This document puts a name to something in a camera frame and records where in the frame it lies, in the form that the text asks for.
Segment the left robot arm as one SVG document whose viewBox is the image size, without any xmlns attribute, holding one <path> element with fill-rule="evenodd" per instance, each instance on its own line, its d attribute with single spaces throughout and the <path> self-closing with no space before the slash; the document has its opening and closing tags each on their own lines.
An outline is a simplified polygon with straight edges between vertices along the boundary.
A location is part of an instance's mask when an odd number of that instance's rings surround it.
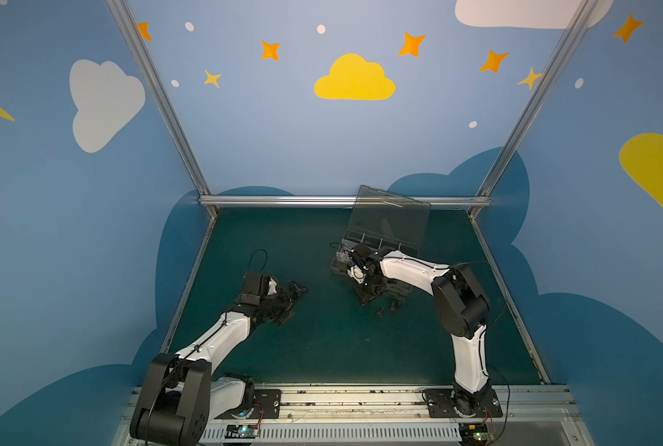
<svg viewBox="0 0 663 446">
<path fill-rule="evenodd" d="M 214 380 L 213 374 L 259 325 L 287 323 L 307 293 L 294 281 L 283 286 L 266 273 L 247 275 L 238 297 L 209 329 L 183 349 L 152 360 L 130 422 L 130 436 L 145 443 L 197 445 L 211 418 L 263 416 L 265 407 L 255 400 L 251 377 L 228 374 Z"/>
</svg>

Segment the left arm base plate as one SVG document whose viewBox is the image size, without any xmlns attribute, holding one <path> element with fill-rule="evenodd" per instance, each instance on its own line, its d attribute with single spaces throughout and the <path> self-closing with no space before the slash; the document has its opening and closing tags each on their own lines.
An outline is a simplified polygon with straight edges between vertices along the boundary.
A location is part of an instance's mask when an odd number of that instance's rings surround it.
<svg viewBox="0 0 663 446">
<path fill-rule="evenodd" d="M 281 412 L 281 390 L 278 388 L 263 388 L 255 390 L 250 403 L 242 403 L 241 407 L 228 410 L 217 419 L 223 420 L 263 420 L 278 419 Z"/>
</svg>

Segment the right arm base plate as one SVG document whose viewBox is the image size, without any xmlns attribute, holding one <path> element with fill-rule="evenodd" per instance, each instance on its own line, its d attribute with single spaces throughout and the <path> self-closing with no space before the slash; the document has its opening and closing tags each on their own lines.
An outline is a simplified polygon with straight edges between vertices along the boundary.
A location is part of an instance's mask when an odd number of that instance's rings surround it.
<svg viewBox="0 0 663 446">
<path fill-rule="evenodd" d="M 501 402 L 494 390 L 468 393 L 455 388 L 426 388 L 423 401 L 431 418 L 503 417 Z"/>
</svg>

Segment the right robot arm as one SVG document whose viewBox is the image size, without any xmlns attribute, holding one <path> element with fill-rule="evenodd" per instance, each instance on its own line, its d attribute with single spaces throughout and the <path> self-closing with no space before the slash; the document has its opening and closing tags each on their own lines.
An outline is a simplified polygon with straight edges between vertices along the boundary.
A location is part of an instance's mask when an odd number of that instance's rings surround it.
<svg viewBox="0 0 663 446">
<path fill-rule="evenodd" d="M 452 337 L 453 409 L 458 416 L 484 416 L 496 397 L 485 347 L 491 303 L 471 269 L 432 263 L 389 247 L 375 250 L 365 243 L 347 248 L 345 255 L 346 274 L 364 303 L 399 282 L 433 297 L 441 325 Z"/>
</svg>

